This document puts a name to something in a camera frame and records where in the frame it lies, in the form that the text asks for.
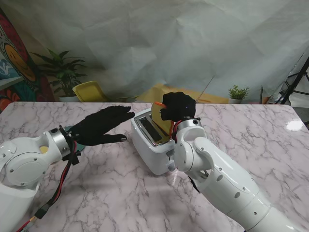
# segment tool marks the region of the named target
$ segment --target marble table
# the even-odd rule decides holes
[[[14,102],[0,115],[0,142],[78,123],[113,103]],[[147,103],[125,104],[134,112]],[[208,138],[248,170],[273,203],[309,230],[309,132],[286,105],[198,104]],[[128,141],[86,147],[58,202],[31,232],[242,232],[174,171],[153,175],[127,121]],[[65,162],[51,166],[29,215],[54,193]]]

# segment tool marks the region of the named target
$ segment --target painted wall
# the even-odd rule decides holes
[[[0,79],[22,76],[23,82],[0,91],[0,112],[15,101],[53,102],[48,80],[33,62],[14,26],[0,8]]]

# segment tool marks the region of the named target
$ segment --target small potted plant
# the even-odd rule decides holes
[[[233,88],[228,90],[230,99],[228,100],[229,104],[240,104],[241,101],[246,98],[249,92],[249,88],[238,89],[238,86],[234,85]]]
[[[53,85],[54,87],[59,86],[54,90],[54,93],[63,90],[64,96],[59,97],[60,101],[79,102],[78,97],[73,91],[73,87],[81,84],[81,82],[76,79],[77,77],[86,76],[85,74],[76,73],[76,66],[85,67],[84,65],[80,64],[81,62],[84,62],[84,60],[71,60],[72,58],[65,58],[64,56],[69,51],[61,52],[59,55],[49,49],[48,51],[52,58],[41,56],[37,53],[32,53],[47,62],[46,64],[39,65],[40,67],[44,68],[41,69],[41,72],[56,78],[55,81],[51,81],[49,84]]]

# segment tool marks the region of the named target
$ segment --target yellow object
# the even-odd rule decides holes
[[[73,88],[76,96],[81,102],[109,102],[96,81],[89,81]]]
[[[161,118],[160,110],[165,108],[165,105],[155,102],[151,107],[151,119],[158,125],[167,135],[171,135],[173,122],[171,120],[163,121]]]
[[[157,84],[153,86],[151,89],[142,93],[136,100],[144,101],[144,102],[162,102],[163,95],[169,92],[184,92],[185,94],[191,96],[193,99],[197,99],[201,94],[198,91],[188,90],[185,88],[174,88],[168,87],[163,84]],[[228,98],[203,93],[197,103],[215,103],[215,104],[227,104]]]
[[[40,150],[41,150],[41,153],[44,154],[48,151],[48,147],[47,146],[40,146]]]

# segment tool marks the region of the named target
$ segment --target wire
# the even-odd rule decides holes
[[[60,196],[61,190],[62,190],[63,181],[64,181],[65,178],[67,177],[67,174],[68,174],[68,172],[69,172],[69,169],[70,169],[70,167],[71,167],[71,165],[72,165],[73,157],[74,157],[74,154],[75,154],[76,148],[77,148],[77,143],[76,143],[76,141],[74,141],[73,144],[74,144],[74,146],[73,146],[73,151],[74,151],[74,152],[73,152],[73,154],[71,155],[70,159],[68,160],[68,163],[67,163],[66,167],[64,168],[64,170],[63,170],[63,172],[62,172],[62,175],[61,175],[61,178],[60,178],[60,183],[59,183],[58,188],[57,188],[58,191],[56,191],[57,194],[56,194],[56,192],[55,192],[56,197],[55,197],[55,199],[52,201],[52,203],[51,203],[50,206],[52,206],[52,205],[59,199],[59,196]]]
[[[30,220],[28,220],[21,228],[19,228],[16,232],[21,232],[28,224],[30,223]]]

